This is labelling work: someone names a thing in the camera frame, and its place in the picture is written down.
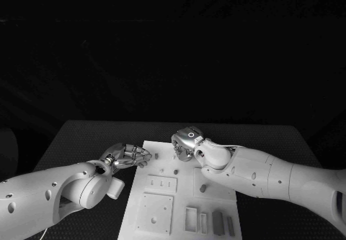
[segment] dark table surface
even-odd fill
[[[96,160],[116,143],[139,146],[145,140],[171,143],[175,132],[189,126],[197,126],[218,144],[241,145],[292,163],[321,167],[293,126],[71,120],[60,130],[35,171]],[[93,209],[73,213],[48,229],[44,240],[119,238],[135,175],[136,167],[117,173],[116,177],[126,184],[119,199],[106,196]],[[283,200],[254,198],[240,192],[237,200],[244,240],[346,239],[334,225],[305,207]],[[39,240],[42,234],[29,239]]]

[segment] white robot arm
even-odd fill
[[[91,209],[106,194],[117,199],[125,182],[113,174],[148,165],[150,152],[116,144],[100,160],[16,176],[0,183],[0,239],[24,240],[60,223],[74,212]]]
[[[306,207],[346,235],[346,169],[299,165],[260,150],[220,145],[194,126],[178,131],[172,144],[182,161],[195,156],[208,179],[251,197]]]

